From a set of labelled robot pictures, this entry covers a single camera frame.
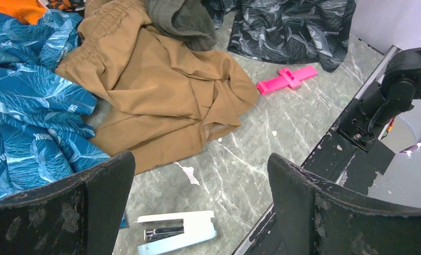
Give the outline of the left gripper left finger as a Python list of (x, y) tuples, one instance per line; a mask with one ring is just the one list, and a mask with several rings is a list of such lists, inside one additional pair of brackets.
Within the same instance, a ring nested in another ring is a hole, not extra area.
[(136, 168), (124, 151), (0, 201), (0, 254), (111, 254)]

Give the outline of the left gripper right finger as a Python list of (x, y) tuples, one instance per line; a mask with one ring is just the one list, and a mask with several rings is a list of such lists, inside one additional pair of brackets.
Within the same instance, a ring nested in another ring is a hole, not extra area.
[(421, 208), (362, 195), (275, 153), (267, 172), (286, 254), (421, 254)]

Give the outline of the dark leaf print shorts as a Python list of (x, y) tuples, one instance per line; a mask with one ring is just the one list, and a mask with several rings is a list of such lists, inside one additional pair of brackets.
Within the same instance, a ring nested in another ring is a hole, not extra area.
[(228, 51), (274, 64), (320, 63), (335, 71), (348, 53), (355, 0), (202, 1), (219, 28), (234, 12)]

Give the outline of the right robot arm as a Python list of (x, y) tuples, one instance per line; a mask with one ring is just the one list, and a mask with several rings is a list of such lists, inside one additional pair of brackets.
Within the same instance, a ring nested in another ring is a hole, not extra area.
[(382, 82), (371, 85), (373, 92), (356, 102), (338, 128), (343, 137), (363, 151), (371, 149), (395, 117), (413, 109), (413, 100), (421, 99), (421, 48), (394, 55)]

